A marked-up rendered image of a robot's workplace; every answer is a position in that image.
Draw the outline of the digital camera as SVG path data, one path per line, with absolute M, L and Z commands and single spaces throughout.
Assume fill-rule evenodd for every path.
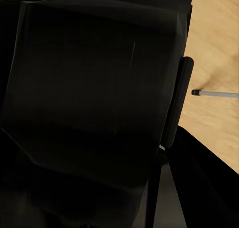
M 0 0 L 0 128 L 60 224 L 132 227 L 192 75 L 191 2 Z

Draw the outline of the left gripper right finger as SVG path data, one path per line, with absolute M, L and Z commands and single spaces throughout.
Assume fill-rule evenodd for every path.
M 165 152 L 187 228 L 239 228 L 239 174 L 179 125 Z

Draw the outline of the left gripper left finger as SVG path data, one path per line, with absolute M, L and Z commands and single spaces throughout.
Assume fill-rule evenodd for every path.
M 0 128 L 0 181 L 19 150 L 16 143 Z

